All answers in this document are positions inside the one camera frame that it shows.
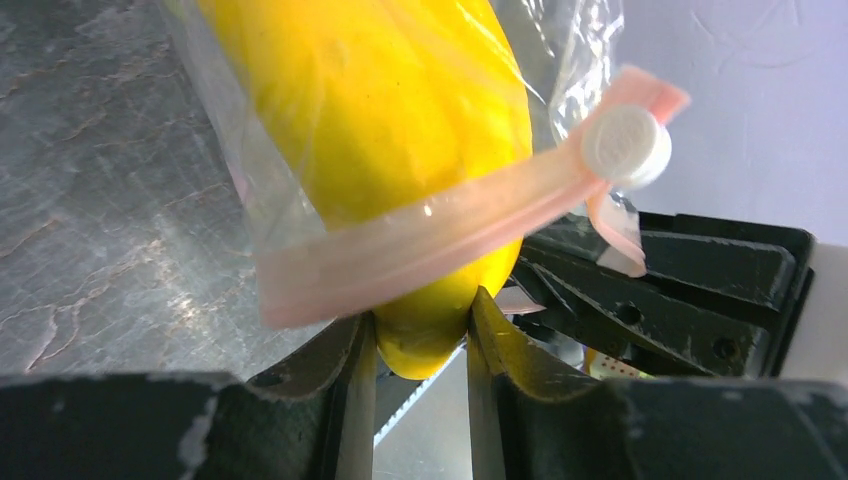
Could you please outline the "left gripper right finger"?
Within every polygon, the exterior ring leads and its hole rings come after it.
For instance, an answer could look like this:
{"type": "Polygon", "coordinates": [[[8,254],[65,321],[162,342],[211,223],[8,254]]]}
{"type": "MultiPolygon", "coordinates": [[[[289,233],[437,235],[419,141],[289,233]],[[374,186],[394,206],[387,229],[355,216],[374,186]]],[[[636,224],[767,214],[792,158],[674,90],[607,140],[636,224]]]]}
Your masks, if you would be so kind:
{"type": "Polygon", "coordinates": [[[843,479],[847,391],[820,381],[594,379],[485,289],[467,340],[477,479],[843,479]]]}

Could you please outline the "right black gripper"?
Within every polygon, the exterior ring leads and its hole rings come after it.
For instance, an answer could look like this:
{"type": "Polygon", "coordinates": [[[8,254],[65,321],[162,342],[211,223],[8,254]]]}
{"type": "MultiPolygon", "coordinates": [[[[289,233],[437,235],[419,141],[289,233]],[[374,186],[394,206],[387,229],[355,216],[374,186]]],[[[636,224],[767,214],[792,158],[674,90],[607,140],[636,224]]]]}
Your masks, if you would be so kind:
{"type": "Polygon", "coordinates": [[[775,377],[815,273],[815,238],[695,215],[640,217],[646,274],[601,265],[600,238],[560,220],[526,240],[513,280],[526,322],[650,375],[775,377]]]}

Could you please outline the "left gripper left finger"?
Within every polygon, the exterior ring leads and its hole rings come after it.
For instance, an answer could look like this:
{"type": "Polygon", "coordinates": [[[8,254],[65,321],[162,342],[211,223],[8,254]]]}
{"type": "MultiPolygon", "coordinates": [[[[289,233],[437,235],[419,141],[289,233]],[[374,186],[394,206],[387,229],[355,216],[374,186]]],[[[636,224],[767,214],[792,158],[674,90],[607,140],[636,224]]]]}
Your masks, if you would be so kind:
{"type": "Polygon", "coordinates": [[[227,372],[1,380],[5,479],[367,479],[376,348],[338,320],[242,381],[227,372]]]}

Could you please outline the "clear polka dot zip bag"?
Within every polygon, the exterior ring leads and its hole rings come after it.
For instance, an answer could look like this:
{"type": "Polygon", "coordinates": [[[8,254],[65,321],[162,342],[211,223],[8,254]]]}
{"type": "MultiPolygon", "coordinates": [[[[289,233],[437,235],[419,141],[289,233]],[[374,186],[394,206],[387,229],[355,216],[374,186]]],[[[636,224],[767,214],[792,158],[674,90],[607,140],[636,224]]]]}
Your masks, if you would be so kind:
{"type": "Polygon", "coordinates": [[[646,272],[615,195],[667,167],[677,86],[614,67],[617,1],[164,1],[252,230],[264,321],[497,290],[577,211],[646,272]]]}

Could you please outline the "yellow banana bunch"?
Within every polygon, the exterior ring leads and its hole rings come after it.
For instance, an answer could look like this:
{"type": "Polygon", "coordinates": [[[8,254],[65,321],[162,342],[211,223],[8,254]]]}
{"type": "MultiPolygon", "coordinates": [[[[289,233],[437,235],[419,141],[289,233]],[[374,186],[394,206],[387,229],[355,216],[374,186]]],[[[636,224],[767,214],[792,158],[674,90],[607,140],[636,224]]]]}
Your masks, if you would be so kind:
{"type": "Polygon", "coordinates": [[[528,158],[525,86],[487,1],[201,1],[277,151],[250,153],[264,321],[371,310],[378,349],[423,380],[498,293],[522,244],[463,256],[437,219],[459,188],[528,158]]]}

